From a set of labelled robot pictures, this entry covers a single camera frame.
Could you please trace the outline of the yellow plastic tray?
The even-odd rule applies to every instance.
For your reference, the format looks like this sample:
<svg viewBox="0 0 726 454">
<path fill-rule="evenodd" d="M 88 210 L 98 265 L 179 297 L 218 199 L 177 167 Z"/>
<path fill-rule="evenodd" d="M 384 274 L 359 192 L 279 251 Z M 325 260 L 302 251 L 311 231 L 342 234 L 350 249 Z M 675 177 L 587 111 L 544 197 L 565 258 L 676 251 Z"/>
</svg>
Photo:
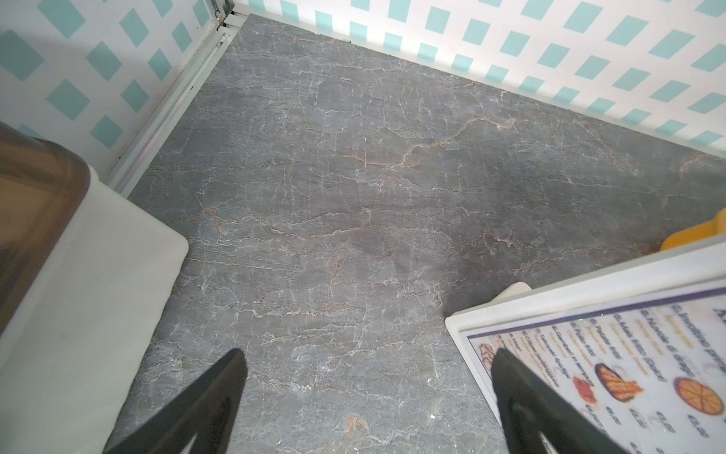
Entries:
<svg viewBox="0 0 726 454">
<path fill-rule="evenodd" d="M 724 235 L 726 225 L 725 213 L 726 209 L 722 209 L 712 221 L 701 223 L 669 236 L 662 244 L 660 251 L 663 252 L 712 238 L 713 236 Z"/>
</svg>

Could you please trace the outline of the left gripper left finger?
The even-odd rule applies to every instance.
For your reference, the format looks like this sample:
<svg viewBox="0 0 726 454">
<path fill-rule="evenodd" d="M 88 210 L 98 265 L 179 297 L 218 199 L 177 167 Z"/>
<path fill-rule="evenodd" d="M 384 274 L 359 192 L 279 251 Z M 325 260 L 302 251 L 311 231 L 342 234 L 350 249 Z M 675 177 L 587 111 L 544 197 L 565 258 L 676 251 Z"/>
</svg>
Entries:
<svg viewBox="0 0 726 454">
<path fill-rule="evenodd" d="M 243 351 L 230 350 L 111 452 L 226 452 L 247 376 Z"/>
</svg>

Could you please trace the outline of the yellow-header old menu sheet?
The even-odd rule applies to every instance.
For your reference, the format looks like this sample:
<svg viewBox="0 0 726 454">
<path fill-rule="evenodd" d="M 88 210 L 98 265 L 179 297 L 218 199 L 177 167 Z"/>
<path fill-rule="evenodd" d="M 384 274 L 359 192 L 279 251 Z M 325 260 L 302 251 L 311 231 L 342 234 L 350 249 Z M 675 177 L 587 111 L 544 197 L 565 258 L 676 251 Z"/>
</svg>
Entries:
<svg viewBox="0 0 726 454">
<path fill-rule="evenodd" d="M 507 349 L 633 453 L 725 450 L 725 284 L 571 309 L 462 334 L 475 376 Z"/>
</svg>

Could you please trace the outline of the white acrylic menu holder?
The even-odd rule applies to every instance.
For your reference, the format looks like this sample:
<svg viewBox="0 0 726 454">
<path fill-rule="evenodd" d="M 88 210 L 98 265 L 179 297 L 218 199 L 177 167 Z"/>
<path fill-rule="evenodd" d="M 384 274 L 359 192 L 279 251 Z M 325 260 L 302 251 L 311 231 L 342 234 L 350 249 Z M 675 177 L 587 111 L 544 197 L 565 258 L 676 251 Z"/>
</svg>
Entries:
<svg viewBox="0 0 726 454">
<path fill-rule="evenodd" d="M 517 283 L 488 303 L 453 314 L 447 318 L 445 325 L 501 425 L 493 379 L 485 382 L 475 376 L 473 361 L 464 350 L 463 332 L 714 280 L 725 284 L 723 236 L 655 253 L 540 289 Z"/>
</svg>

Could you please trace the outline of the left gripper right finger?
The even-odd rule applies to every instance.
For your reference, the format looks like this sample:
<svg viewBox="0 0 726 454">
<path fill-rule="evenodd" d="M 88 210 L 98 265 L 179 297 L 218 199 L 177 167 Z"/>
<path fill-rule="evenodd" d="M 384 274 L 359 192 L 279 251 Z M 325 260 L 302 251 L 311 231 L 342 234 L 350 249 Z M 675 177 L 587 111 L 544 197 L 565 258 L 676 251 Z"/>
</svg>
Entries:
<svg viewBox="0 0 726 454">
<path fill-rule="evenodd" d="M 493 390 L 510 453 L 622 453 L 574 407 L 513 353 L 500 349 L 492 366 Z"/>
</svg>

